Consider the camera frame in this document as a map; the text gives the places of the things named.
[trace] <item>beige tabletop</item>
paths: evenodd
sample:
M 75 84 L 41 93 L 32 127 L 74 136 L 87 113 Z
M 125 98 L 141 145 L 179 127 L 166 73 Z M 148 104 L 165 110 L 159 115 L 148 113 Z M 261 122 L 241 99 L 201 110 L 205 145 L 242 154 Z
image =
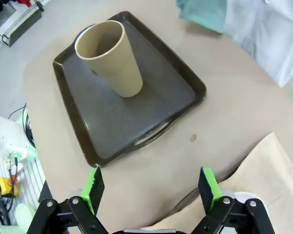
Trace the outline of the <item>beige tabletop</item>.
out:
M 160 218 L 197 186 L 200 166 L 224 175 L 272 131 L 293 161 L 292 102 L 229 37 L 179 19 L 171 0 L 105 1 L 91 18 L 72 25 L 41 51 L 24 72 L 31 126 L 56 200 L 82 188 L 91 168 L 71 126 L 52 61 L 83 28 L 123 10 L 175 51 L 205 83 L 208 95 L 159 139 L 103 168 L 105 192 L 98 217 L 108 231 L 142 227 Z

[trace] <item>teal cloth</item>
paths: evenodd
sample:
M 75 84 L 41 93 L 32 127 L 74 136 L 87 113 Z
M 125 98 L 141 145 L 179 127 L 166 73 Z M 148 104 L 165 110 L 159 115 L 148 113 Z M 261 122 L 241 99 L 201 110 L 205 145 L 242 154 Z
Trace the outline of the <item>teal cloth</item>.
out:
M 176 0 L 179 17 L 218 33 L 225 30 L 227 0 Z

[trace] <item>dark brown tray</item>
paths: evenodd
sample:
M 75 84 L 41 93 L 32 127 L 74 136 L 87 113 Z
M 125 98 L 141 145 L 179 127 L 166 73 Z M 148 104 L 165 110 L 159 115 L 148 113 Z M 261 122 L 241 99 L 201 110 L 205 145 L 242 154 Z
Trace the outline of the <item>dark brown tray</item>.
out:
M 67 112 L 90 166 L 105 166 L 151 143 L 207 93 L 197 75 L 130 12 L 111 20 L 124 25 L 144 81 L 136 96 L 122 98 L 111 90 L 77 57 L 75 42 L 53 61 Z

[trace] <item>gray floor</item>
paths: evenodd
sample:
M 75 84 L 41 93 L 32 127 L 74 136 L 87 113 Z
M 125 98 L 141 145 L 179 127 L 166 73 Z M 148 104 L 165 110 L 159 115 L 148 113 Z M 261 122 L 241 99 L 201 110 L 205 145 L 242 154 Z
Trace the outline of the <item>gray floor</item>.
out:
M 42 19 L 11 48 L 0 49 L 0 115 L 8 117 L 24 105 L 22 73 L 26 64 L 71 24 L 91 15 L 101 1 L 52 0 L 44 6 Z M 293 79 L 285 90 L 293 99 Z

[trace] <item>bolt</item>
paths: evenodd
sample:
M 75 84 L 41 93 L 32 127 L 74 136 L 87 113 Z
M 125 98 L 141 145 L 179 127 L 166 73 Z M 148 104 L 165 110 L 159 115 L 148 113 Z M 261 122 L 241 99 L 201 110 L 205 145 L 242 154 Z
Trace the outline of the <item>bolt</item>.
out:
M 72 200 L 72 203 L 73 203 L 74 205 L 76 205 L 78 202 L 79 202 L 79 200 L 78 200 L 77 198 L 75 198 L 75 199 Z
M 225 204 L 230 204 L 230 199 L 229 199 L 229 198 L 224 198 L 223 202 L 224 202 Z
M 47 207 L 51 207 L 53 205 L 53 202 L 52 201 L 49 201 L 48 203 L 47 203 Z
M 250 201 L 250 206 L 256 206 L 256 202 L 255 201 Z

